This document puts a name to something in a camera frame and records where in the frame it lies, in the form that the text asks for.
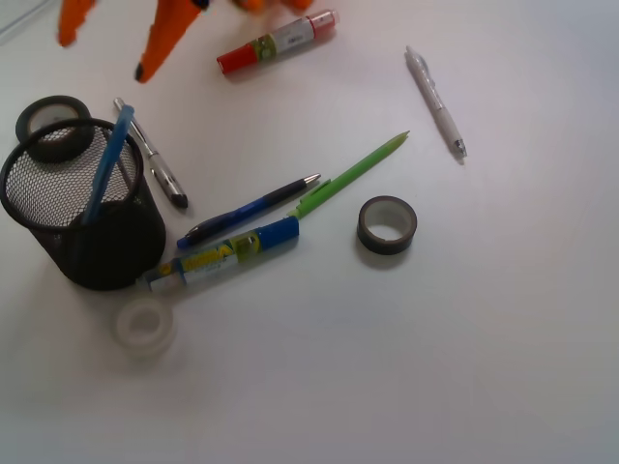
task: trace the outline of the black tape roll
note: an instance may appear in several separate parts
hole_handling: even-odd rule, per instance
[[[73,97],[55,96],[35,101],[23,110],[15,124],[15,134],[23,143],[36,131],[58,121],[67,119],[90,119],[90,111],[84,103]],[[28,149],[33,160],[40,162],[63,162],[81,155],[93,142],[95,128],[67,129],[43,138]]]
[[[370,228],[386,225],[397,230],[396,239],[382,238],[374,235]],[[366,203],[359,213],[357,236],[368,250],[382,255],[399,254],[413,243],[417,231],[415,210],[403,200],[393,196],[377,196]]]

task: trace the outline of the tape roll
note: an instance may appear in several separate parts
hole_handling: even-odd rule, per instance
[[[417,231],[415,210],[393,196],[377,196],[359,213],[357,236],[368,250],[385,256],[399,254],[413,243]]]
[[[47,97],[23,110],[15,124],[15,135],[23,143],[36,131],[67,119],[90,119],[90,111],[73,97]],[[28,154],[40,162],[68,161],[87,150],[94,138],[95,129],[92,127],[71,128],[44,137],[28,149]]]
[[[150,358],[170,347],[176,325],[169,307],[155,300],[137,300],[116,314],[112,332],[129,355]]]

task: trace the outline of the glue stick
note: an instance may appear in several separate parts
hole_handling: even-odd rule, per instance
[[[271,34],[220,56],[221,71],[233,73],[241,68],[272,60],[278,55],[309,44],[335,29],[339,23],[336,10],[324,10],[294,21]]]

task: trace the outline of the pen holder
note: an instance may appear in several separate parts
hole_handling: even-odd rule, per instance
[[[99,216],[82,224],[113,129],[96,119],[47,126],[17,147],[0,173],[0,201],[7,213],[30,230],[66,277],[91,290],[133,285],[157,266],[165,248],[165,225],[130,136],[113,168]],[[81,153],[46,161],[30,155],[83,131],[93,131],[94,137]]]

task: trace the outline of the red cap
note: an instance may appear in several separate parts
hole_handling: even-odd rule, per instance
[[[245,66],[258,63],[258,57],[250,43],[237,48],[230,53],[220,56],[217,61],[220,63],[221,72],[224,74],[233,73]]]

